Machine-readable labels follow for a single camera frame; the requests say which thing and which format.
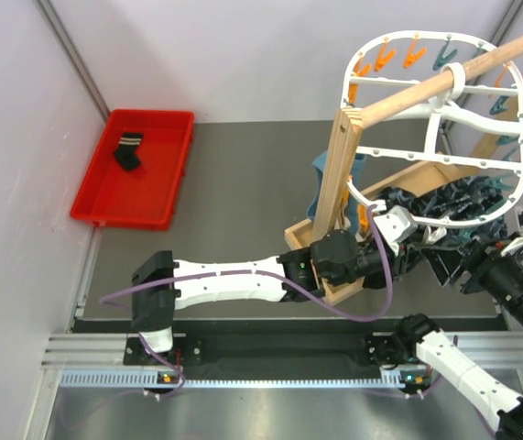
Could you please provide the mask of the white grey clothespin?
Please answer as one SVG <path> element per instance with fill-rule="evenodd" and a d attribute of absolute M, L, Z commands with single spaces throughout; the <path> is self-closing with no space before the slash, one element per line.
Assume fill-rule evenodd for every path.
<path fill-rule="evenodd" d="M 447 229 L 445 227 L 432 227 L 427 225 L 424 229 L 422 243 L 425 245 L 434 245 L 444 239 L 446 235 Z"/>

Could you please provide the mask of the white clip hanger frame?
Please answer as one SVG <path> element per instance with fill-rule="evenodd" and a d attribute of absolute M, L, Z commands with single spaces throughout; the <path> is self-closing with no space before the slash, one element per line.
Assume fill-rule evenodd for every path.
<path fill-rule="evenodd" d="M 365 56 L 373 50 L 378 52 L 371 70 L 379 71 L 395 56 L 395 51 L 388 46 L 389 43 L 404 39 L 409 39 L 413 43 L 421 40 L 437 40 L 446 44 L 466 43 L 476 49 L 476 55 L 466 63 L 458 63 L 452 56 L 441 54 L 437 63 L 438 71 L 447 73 L 449 77 L 447 84 L 434 90 L 425 91 L 422 82 L 417 80 L 371 76 L 370 70 L 362 64 Z M 349 110 L 352 119 L 357 119 L 361 114 L 360 110 L 354 107 L 359 85 L 374 84 L 397 86 L 400 90 L 399 93 L 366 108 L 374 114 L 375 123 L 395 119 L 425 119 L 428 122 L 425 143 L 421 151 L 360 146 L 356 150 L 357 153 L 373 158 L 508 171 L 518 179 L 517 186 L 511 190 L 506 200 L 488 214 L 480 214 L 471 220 L 454 220 L 446 214 L 438 217 L 409 214 L 408 218 L 413 223 L 447 229 L 484 225 L 507 213 L 523 195 L 523 75 L 513 61 L 514 57 L 513 54 L 506 54 L 504 48 L 498 48 L 485 40 L 462 33 L 402 30 L 371 39 L 349 61 L 344 76 L 341 107 Z M 516 116 L 512 120 L 499 120 L 494 115 L 484 116 L 464 109 L 456 102 L 462 94 L 514 98 L 518 104 Z M 444 121 L 465 125 L 487 135 L 496 135 L 517 142 L 519 160 L 442 155 L 436 149 L 436 142 L 441 123 Z"/>

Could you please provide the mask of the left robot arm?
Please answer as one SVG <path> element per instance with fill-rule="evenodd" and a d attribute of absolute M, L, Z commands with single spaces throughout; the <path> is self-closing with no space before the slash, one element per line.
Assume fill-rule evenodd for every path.
<path fill-rule="evenodd" d="M 145 339 L 144 352 L 156 363 L 170 361 L 175 313 L 203 303 L 324 303 L 330 288 L 374 289 L 379 281 L 388 288 L 418 226 L 399 206 L 368 224 L 363 240 L 334 229 L 307 247 L 254 261 L 197 264 L 169 251 L 155 253 L 132 276 L 132 328 Z"/>

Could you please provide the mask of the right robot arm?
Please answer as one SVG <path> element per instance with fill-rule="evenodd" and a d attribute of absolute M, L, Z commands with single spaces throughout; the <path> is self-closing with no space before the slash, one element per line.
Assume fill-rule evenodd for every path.
<path fill-rule="evenodd" d="M 523 327 L 522 255 L 523 247 L 508 255 L 480 251 L 467 258 L 463 269 L 470 278 L 463 291 L 489 293 Z M 368 337 L 366 347 L 369 359 L 380 367 L 431 367 L 473 405 L 495 438 L 523 439 L 523 395 L 473 362 L 427 315 L 402 318 L 390 335 Z"/>

